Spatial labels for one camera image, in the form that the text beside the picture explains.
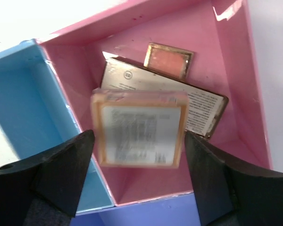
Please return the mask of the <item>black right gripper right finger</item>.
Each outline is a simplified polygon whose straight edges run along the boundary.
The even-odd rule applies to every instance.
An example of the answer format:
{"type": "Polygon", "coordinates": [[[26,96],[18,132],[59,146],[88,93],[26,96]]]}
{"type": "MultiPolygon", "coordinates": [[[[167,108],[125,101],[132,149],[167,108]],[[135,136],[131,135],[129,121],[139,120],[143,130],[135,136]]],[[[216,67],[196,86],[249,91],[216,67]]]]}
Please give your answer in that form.
{"type": "Polygon", "coordinates": [[[283,173],[187,132],[185,153],[203,226],[283,226],[283,173]]]}

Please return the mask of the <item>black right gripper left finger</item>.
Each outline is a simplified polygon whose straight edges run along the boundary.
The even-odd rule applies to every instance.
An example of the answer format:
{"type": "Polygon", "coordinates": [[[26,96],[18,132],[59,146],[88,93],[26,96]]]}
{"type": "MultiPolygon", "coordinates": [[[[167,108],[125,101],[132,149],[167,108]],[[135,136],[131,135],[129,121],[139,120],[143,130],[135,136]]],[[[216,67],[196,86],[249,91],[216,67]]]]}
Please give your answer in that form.
{"type": "Polygon", "coordinates": [[[95,136],[87,130],[0,167],[0,226],[68,226],[75,217],[95,136]]]}

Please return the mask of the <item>gold long eyeshadow palette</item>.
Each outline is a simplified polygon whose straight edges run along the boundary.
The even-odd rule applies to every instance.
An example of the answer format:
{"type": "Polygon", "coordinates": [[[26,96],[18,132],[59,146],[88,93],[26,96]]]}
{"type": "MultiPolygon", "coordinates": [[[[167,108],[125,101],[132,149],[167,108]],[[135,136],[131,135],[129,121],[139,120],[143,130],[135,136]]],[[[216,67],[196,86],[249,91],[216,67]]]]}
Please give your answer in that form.
{"type": "Polygon", "coordinates": [[[210,139],[229,102],[228,97],[172,79],[123,57],[106,60],[103,89],[184,91],[189,97],[186,130],[210,139]]]}

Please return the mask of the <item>peach square compact box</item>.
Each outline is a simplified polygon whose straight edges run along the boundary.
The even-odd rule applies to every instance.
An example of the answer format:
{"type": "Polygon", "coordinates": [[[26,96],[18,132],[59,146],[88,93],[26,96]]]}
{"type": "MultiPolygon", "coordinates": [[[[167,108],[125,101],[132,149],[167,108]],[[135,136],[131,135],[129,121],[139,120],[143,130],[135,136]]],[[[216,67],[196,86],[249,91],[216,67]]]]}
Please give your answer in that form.
{"type": "Polygon", "coordinates": [[[100,165],[179,166],[189,107],[185,92],[95,89],[90,107],[100,165]]]}

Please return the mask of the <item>small pink blush compact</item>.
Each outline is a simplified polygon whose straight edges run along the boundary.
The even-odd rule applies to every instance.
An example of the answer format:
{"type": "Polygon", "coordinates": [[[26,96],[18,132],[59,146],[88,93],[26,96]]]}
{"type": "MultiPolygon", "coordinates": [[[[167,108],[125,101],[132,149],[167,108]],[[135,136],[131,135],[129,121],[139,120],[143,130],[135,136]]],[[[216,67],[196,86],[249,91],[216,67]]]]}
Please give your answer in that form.
{"type": "Polygon", "coordinates": [[[185,80],[194,52],[159,43],[149,43],[143,65],[176,79],[185,80]]]}

